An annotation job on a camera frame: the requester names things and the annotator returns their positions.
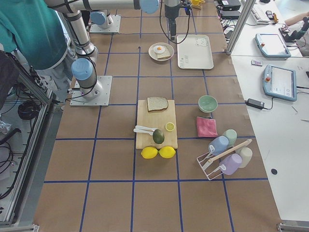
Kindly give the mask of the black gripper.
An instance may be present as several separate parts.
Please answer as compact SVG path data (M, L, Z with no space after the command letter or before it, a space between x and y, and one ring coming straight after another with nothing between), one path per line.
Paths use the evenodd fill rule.
M169 18L168 23L169 23L170 40L175 40L176 29L177 29L176 20Z

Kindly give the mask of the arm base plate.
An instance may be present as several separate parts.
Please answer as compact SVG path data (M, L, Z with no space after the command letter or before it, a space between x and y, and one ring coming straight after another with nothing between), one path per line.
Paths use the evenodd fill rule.
M92 34L118 34L120 30L121 16L109 15L104 24L92 24L90 33Z
M71 107L95 107L95 106L108 106L110 100L110 92L112 87L112 76L98 75L97 82L94 87L90 89L80 88L79 83L76 81L70 97Z

